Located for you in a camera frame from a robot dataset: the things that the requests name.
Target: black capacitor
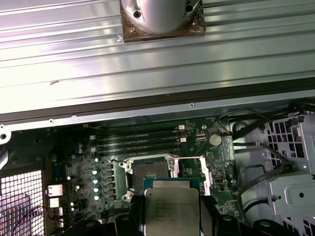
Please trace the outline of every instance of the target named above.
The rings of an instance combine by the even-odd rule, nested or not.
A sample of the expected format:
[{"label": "black capacitor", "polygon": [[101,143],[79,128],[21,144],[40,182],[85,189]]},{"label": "black capacitor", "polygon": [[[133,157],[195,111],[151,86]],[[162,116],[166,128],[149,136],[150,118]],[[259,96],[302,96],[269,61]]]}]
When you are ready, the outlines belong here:
[{"label": "black capacitor", "polygon": [[67,176],[67,180],[74,180],[75,176]]},{"label": "black capacitor", "polygon": [[78,201],[73,201],[73,202],[70,203],[70,206],[72,206],[72,207],[76,206],[76,205],[78,205],[78,203],[79,203]]},{"label": "black capacitor", "polygon": [[77,185],[75,186],[76,191],[79,191],[79,190],[82,189],[82,188],[83,188],[83,184],[77,184]]},{"label": "black capacitor", "polygon": [[77,209],[79,209],[79,206],[78,206],[78,205],[75,205],[75,206],[72,206],[72,207],[71,207],[71,211],[75,211],[75,210],[77,210]]}]

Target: black cable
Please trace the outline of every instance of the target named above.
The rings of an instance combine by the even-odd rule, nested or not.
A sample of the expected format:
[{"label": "black cable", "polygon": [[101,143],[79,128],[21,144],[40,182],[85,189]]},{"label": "black cable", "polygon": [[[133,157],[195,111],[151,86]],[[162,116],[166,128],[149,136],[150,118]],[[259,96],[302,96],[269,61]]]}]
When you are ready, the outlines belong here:
[{"label": "black cable", "polygon": [[245,223],[247,223],[246,221],[246,214],[244,212],[244,209],[243,209],[243,204],[242,204],[242,195],[243,193],[245,193],[247,190],[251,189],[252,187],[254,187],[256,184],[260,183],[260,182],[263,182],[264,180],[267,180],[269,178],[272,178],[272,177],[275,177],[275,176],[278,176],[282,173],[285,173],[285,172],[289,172],[292,170],[291,168],[292,166],[289,164],[285,164],[285,165],[282,165],[282,166],[279,166],[277,169],[274,169],[274,170],[271,170],[271,171],[268,171],[267,173],[257,177],[257,178],[254,178],[253,180],[251,180],[249,183],[247,183],[246,185],[244,185],[238,192],[237,194],[237,201],[239,202],[239,205],[242,206],[240,207],[240,214],[244,220]]},{"label": "black cable", "polygon": [[259,204],[269,205],[268,198],[257,200],[257,201],[254,201],[254,202],[248,204],[247,207],[244,208],[244,213],[247,213],[251,208],[253,208],[254,206],[259,205]]},{"label": "black cable", "polygon": [[[253,130],[255,130],[256,128],[262,126],[265,124],[265,122],[269,121],[273,121],[273,120],[277,120],[277,119],[282,119],[282,118],[287,118],[288,114],[290,113],[302,113],[304,111],[315,111],[315,101],[313,100],[301,100],[301,101],[295,101],[292,102],[288,105],[288,107],[286,108],[282,108],[278,111],[274,111],[271,113],[263,113],[263,115],[265,116],[265,118],[261,118],[258,119],[256,121],[254,121],[253,123],[247,125],[246,127],[240,129],[237,132],[234,132],[232,134],[232,138],[233,140],[237,140],[239,138],[242,138],[244,136],[246,136],[247,134],[249,134],[250,132],[252,132]],[[230,122],[236,122],[236,121],[241,121],[244,119],[250,119],[250,116],[242,116],[242,119],[239,118],[232,118],[230,119]]]},{"label": "black cable", "polygon": [[290,161],[283,155],[281,155],[279,152],[274,150],[273,148],[269,147],[266,144],[263,143],[233,143],[234,146],[239,147],[263,147],[267,150],[269,150],[276,158],[282,161],[282,163],[289,163]]},{"label": "black cable", "polygon": [[240,173],[239,173],[239,175],[238,175],[238,178],[237,178],[237,185],[238,185],[238,187],[240,188],[241,186],[240,186],[240,183],[241,183],[241,177],[242,177],[242,174],[244,174],[244,172],[246,171],[246,170],[248,170],[248,169],[255,169],[255,168],[262,168],[262,170],[263,170],[263,172],[264,173],[266,173],[266,169],[265,169],[265,166],[264,165],[251,165],[251,166],[247,166],[247,167],[245,167]]},{"label": "black cable", "polygon": [[253,112],[253,113],[255,113],[256,115],[258,115],[259,117],[261,117],[261,118],[263,118],[265,120],[272,121],[268,117],[266,117],[264,114],[259,113],[259,112],[255,111],[255,110],[251,109],[251,108],[242,108],[242,109],[237,109],[237,110],[229,111],[229,112],[226,112],[226,113],[222,114],[221,116],[219,116],[217,122],[219,122],[225,116],[228,116],[230,114],[237,113],[237,112],[243,112],[243,111]]}]

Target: mounting hole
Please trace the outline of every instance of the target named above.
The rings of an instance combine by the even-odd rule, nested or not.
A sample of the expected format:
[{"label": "mounting hole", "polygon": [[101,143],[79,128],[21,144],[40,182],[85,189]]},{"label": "mounting hole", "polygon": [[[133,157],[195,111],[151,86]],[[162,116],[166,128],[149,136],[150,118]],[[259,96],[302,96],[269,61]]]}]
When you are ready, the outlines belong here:
[{"label": "mounting hole", "polygon": [[193,10],[192,5],[186,5],[186,9],[185,9],[186,12],[192,12],[192,10]]},{"label": "mounting hole", "polygon": [[139,17],[141,16],[141,12],[140,12],[140,11],[135,11],[134,14],[133,14],[133,16],[134,16],[135,18],[139,18]]}]

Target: cable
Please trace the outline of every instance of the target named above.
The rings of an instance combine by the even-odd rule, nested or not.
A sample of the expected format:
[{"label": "cable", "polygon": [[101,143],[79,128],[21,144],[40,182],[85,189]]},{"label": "cable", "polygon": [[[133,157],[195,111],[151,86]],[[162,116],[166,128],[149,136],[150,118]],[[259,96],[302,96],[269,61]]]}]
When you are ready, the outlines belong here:
[{"label": "cable", "polygon": [[252,165],[252,166],[247,166],[245,167],[238,175],[238,178],[237,178],[237,185],[238,187],[240,188],[240,183],[241,183],[241,177],[242,177],[242,174],[244,174],[244,172],[248,169],[255,169],[255,168],[262,168],[263,172],[266,173],[266,169],[265,169],[265,166],[264,165]]},{"label": "cable", "polygon": [[[246,127],[240,129],[237,132],[234,132],[232,134],[232,138],[233,138],[233,140],[237,140],[239,138],[242,138],[242,137],[246,136],[247,134],[249,134],[250,132],[252,132],[253,130],[255,130],[256,128],[262,126],[267,121],[272,122],[272,121],[277,120],[277,119],[287,118],[287,116],[291,113],[301,114],[305,111],[315,111],[315,101],[310,100],[310,99],[295,101],[295,102],[290,103],[287,107],[279,109],[278,111],[273,111],[273,112],[264,113],[264,114],[259,113],[260,115],[263,115],[265,117],[254,121],[253,123],[247,125]],[[242,116],[238,116],[235,118],[231,118],[230,122],[237,122],[237,121],[241,121],[241,120],[245,120],[245,119],[249,120],[251,118],[252,117],[250,117],[250,115],[246,115],[246,116],[242,115]]]},{"label": "cable", "polygon": [[266,117],[264,114],[259,113],[259,112],[255,111],[255,110],[253,110],[253,109],[250,109],[250,108],[242,108],[242,109],[237,109],[237,110],[229,111],[229,112],[226,112],[226,113],[222,114],[221,116],[218,117],[218,119],[217,119],[217,124],[220,125],[220,126],[223,128],[223,130],[226,132],[227,135],[232,135],[232,132],[229,131],[227,128],[225,128],[224,125],[222,125],[222,124],[220,123],[220,120],[221,120],[223,117],[228,116],[229,114],[237,113],[237,112],[243,112],[243,111],[251,111],[251,112],[255,113],[256,115],[258,115],[259,117],[263,118],[264,120],[272,121],[272,120],[270,120],[268,117]]},{"label": "cable", "polygon": [[266,145],[264,143],[259,143],[259,142],[257,142],[257,143],[233,143],[233,145],[236,147],[263,147],[263,148],[269,150],[276,158],[281,160],[283,164],[290,162],[285,156],[281,155],[276,150],[274,150],[273,148],[269,147],[268,145]]},{"label": "cable", "polygon": [[220,121],[223,117],[225,117],[225,116],[228,116],[228,115],[230,115],[230,114],[237,113],[237,112],[243,112],[243,111],[250,111],[250,112],[253,112],[253,113],[255,113],[256,115],[258,115],[259,117],[262,117],[263,119],[269,120],[269,121],[272,122],[272,120],[270,120],[270,119],[269,119],[268,117],[266,117],[264,114],[259,113],[259,112],[255,111],[255,110],[253,110],[253,109],[250,109],[250,108],[242,108],[242,109],[237,109],[237,110],[233,110],[233,111],[226,112],[226,113],[222,114],[221,116],[219,116],[217,122],[219,122],[219,121]]},{"label": "cable", "polygon": [[257,201],[254,201],[254,202],[248,204],[248,206],[244,208],[244,213],[247,213],[251,208],[253,208],[254,206],[259,205],[259,204],[269,205],[268,198],[257,200]]},{"label": "cable", "polygon": [[36,209],[38,209],[38,208],[40,208],[40,207],[44,208],[44,209],[47,211],[47,217],[48,217],[49,219],[54,220],[54,221],[58,221],[58,222],[62,222],[61,220],[54,219],[54,218],[52,218],[51,216],[49,216],[49,209],[48,209],[47,207],[45,207],[45,206],[35,206],[35,207],[33,207],[32,209],[30,209],[25,215],[23,215],[22,218],[15,224],[14,228],[13,228],[12,231],[11,231],[11,236],[14,235],[14,232],[15,232],[16,228],[19,226],[19,224],[20,224],[27,216],[29,216],[33,211],[35,211]]},{"label": "cable", "polygon": [[[243,206],[243,204],[242,204],[242,194],[245,193],[247,190],[251,189],[256,184],[258,184],[258,183],[260,183],[260,182],[262,182],[264,180],[267,180],[269,178],[278,176],[278,175],[280,175],[282,173],[289,172],[289,171],[292,171],[292,166],[290,164],[284,164],[284,165],[279,166],[277,169],[268,171],[267,173],[265,173],[265,174],[263,174],[263,175],[261,175],[261,176],[259,176],[257,178],[254,178],[253,180],[251,180],[249,183],[244,185],[239,190],[239,192],[237,194],[237,201],[239,202],[240,206]],[[240,214],[241,214],[242,218],[244,219],[244,222],[247,223],[247,221],[246,221],[246,214],[244,212],[243,207],[240,207]]]}]

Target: screw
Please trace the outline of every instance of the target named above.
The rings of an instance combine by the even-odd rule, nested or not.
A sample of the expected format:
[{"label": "screw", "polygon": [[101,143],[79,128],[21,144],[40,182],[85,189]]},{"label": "screw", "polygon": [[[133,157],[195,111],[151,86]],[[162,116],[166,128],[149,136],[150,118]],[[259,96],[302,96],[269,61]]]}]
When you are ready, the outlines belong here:
[{"label": "screw", "polygon": [[231,220],[232,220],[232,217],[231,217],[231,216],[228,216],[228,215],[225,215],[225,216],[223,217],[223,220],[225,220],[225,221],[231,221]]},{"label": "screw", "polygon": [[270,223],[267,222],[267,221],[261,221],[260,224],[263,226],[263,227],[270,227]]}]

